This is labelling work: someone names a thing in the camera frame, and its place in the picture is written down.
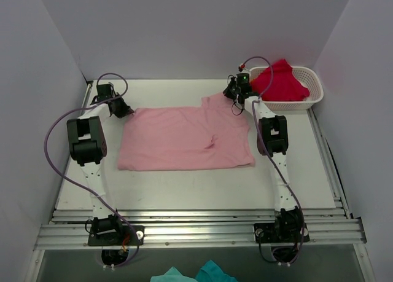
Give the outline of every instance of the screw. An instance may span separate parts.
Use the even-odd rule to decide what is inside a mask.
[[[255,230],[255,236],[263,237],[263,230],[261,228]]]
[[[136,231],[136,236],[138,237],[138,240],[141,240],[144,236],[142,231]]]

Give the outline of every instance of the teal cloth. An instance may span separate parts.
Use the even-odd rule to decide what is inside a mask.
[[[196,282],[196,280],[183,276],[177,268],[171,267],[164,275],[152,277],[150,282]]]
[[[171,267],[164,275],[155,276],[150,282],[238,282],[234,277],[225,274],[212,260],[199,270],[195,279],[183,276],[175,267]]]
[[[225,274],[212,260],[205,263],[195,279],[197,282],[238,282],[234,277]]]

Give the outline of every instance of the black mounting bracket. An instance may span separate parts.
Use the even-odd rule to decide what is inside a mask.
[[[117,216],[108,216],[105,219],[95,217],[91,221],[90,233],[87,245],[89,246],[116,246],[123,245],[126,237],[128,241],[124,245],[143,245],[145,228],[142,225],[133,225],[138,238],[131,229],[123,224]]]
[[[98,116],[67,121],[69,153],[80,166],[85,163],[99,164],[106,156],[106,141]],[[90,138],[80,139],[90,134]]]
[[[285,155],[288,150],[288,129],[285,116],[264,117],[259,120],[258,126],[269,155],[271,157],[274,153]],[[259,138],[257,147],[259,153],[266,155]]]
[[[276,212],[276,218],[271,223],[254,224],[256,243],[296,243],[302,237],[302,214],[296,207],[294,210],[282,209]],[[307,225],[303,242],[309,242]]]
[[[110,102],[106,102],[109,107],[109,112],[115,114],[116,117],[122,118],[129,114],[134,113],[134,110],[124,102],[124,99],[116,93],[112,84],[99,84],[97,85],[97,95],[93,98],[91,104],[97,104],[99,102],[118,97]]]

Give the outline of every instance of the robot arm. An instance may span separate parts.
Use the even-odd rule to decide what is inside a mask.
[[[124,102],[122,97],[105,102],[119,95],[114,92],[111,84],[97,85],[97,92],[98,95],[93,99],[93,103],[101,104],[77,119],[67,121],[69,152],[71,158],[80,165],[87,186],[97,192],[99,197],[109,206],[113,207],[103,174],[107,146],[101,122],[104,122],[112,114],[121,118],[134,111]],[[98,197],[90,194],[90,198],[94,218],[91,222],[88,244],[94,243],[91,238],[99,239],[103,234],[114,231],[117,232],[118,237],[122,237],[124,229],[121,220],[114,216]]]
[[[257,96],[247,98],[244,102],[244,109],[251,113],[253,101],[257,101]],[[271,111],[265,103],[255,104],[255,113],[257,120],[259,121],[259,128],[262,134],[265,146],[270,153],[271,157],[274,157],[274,161],[279,166],[281,174],[289,184],[289,177],[287,171],[287,156],[286,151],[288,148],[288,132],[287,122],[284,116],[277,116]],[[257,141],[258,151],[262,155],[264,154],[263,148],[259,139]],[[274,192],[274,210],[280,212],[282,209],[286,211],[294,210],[296,207],[296,201],[289,192],[286,184],[282,181],[280,175],[273,165],[270,166],[271,182],[273,184]]]
[[[108,105],[101,104],[77,119],[68,120],[67,129],[71,158],[79,164],[87,186],[96,191],[106,203],[112,206],[106,178],[103,175],[103,163],[107,147],[101,126],[101,122],[104,122],[110,115]],[[112,214],[96,196],[90,194],[90,199],[93,207],[93,217],[103,219]]]

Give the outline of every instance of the metal frame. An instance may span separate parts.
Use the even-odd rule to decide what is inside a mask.
[[[87,88],[84,103],[88,100],[91,85]],[[322,135],[314,112],[308,110],[309,120],[336,208],[304,210],[312,245],[354,245],[360,268],[366,281],[374,281],[374,274],[364,243],[367,241],[360,219],[352,219],[343,188],[334,166],[329,147]],[[257,246],[253,224],[271,222],[273,210],[221,210],[221,211],[131,211],[119,213],[132,224],[146,227],[142,248],[197,248]],[[92,218],[92,211],[53,212],[51,224],[43,225],[37,238],[34,256],[26,281],[35,281],[45,250],[97,250],[87,246],[88,236],[84,222]]]

